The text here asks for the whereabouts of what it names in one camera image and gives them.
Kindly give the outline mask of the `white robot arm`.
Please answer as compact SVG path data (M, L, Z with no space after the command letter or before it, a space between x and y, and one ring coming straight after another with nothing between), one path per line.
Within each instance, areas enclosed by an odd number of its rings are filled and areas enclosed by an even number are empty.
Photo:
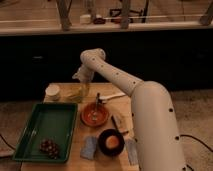
M85 50L73 75L90 83L97 72L131 98L134 139L140 171L186 171L171 96L155 81L143 81L105 61L103 49Z

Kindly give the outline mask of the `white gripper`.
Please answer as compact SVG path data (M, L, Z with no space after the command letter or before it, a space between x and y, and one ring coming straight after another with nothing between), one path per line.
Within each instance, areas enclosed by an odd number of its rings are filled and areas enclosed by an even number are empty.
M77 72L72 76L73 79L78 79L81 83L90 83L93 80L94 71L81 65Z

